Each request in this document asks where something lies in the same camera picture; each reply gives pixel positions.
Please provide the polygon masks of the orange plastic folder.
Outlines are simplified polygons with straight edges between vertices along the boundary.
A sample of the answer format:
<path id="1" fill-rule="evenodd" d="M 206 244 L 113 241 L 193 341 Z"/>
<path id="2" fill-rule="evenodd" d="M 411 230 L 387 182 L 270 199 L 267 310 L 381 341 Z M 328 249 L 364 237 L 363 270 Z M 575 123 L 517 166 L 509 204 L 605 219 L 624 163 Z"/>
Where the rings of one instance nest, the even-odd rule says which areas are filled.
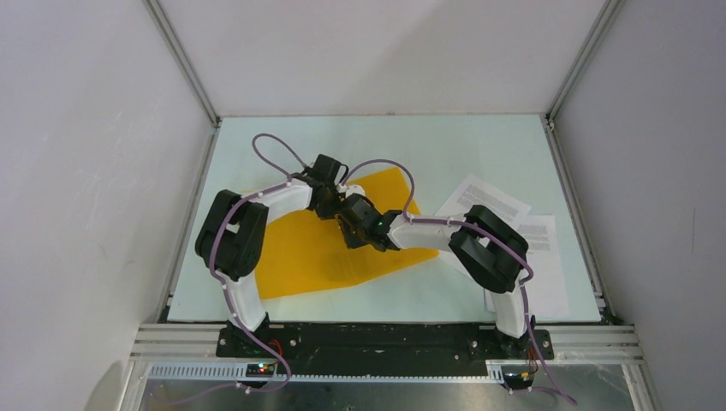
<path id="1" fill-rule="evenodd" d="M 414 248 L 379 252 L 370 245 L 349 249 L 338 223 L 313 211 L 296 211 L 268 224 L 263 241 L 249 243 L 240 258 L 254 266 L 259 295 L 271 299 L 352 287 L 434 259 L 438 252 Z"/>

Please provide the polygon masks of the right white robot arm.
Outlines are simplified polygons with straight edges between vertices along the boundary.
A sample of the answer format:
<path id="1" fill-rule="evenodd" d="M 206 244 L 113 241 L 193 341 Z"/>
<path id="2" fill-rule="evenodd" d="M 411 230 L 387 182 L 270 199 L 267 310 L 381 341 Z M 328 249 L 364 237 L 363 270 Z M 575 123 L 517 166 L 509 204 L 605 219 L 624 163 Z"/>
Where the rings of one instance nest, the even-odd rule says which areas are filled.
<path id="1" fill-rule="evenodd" d="M 533 279 L 527 263 L 529 244 L 489 208 L 473 205 L 466 213 L 447 217 L 403 210 L 381 213 L 367 197 L 352 194 L 340 204 L 336 220 L 349 248 L 452 253 L 473 281 L 491 293 L 501 352 L 519 358 L 532 347 L 529 305 L 523 294 L 524 284 Z"/>

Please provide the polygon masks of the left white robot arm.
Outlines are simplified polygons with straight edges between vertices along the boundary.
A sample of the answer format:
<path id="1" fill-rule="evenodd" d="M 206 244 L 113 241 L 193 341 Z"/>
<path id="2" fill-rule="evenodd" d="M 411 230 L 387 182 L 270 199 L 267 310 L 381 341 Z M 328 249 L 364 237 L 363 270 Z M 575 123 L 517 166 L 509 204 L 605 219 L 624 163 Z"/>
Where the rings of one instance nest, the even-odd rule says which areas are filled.
<path id="1" fill-rule="evenodd" d="M 241 329 L 238 346 L 261 356 L 271 345 L 260 327 L 267 318 L 259 296 L 255 268 L 261 258 L 267 225 L 297 211 L 312 211 L 321 220 L 335 216 L 339 181 L 349 167 L 324 154 L 282 183 L 252 194 L 228 189 L 217 193 L 194 244 L 223 289 L 230 321 Z"/>

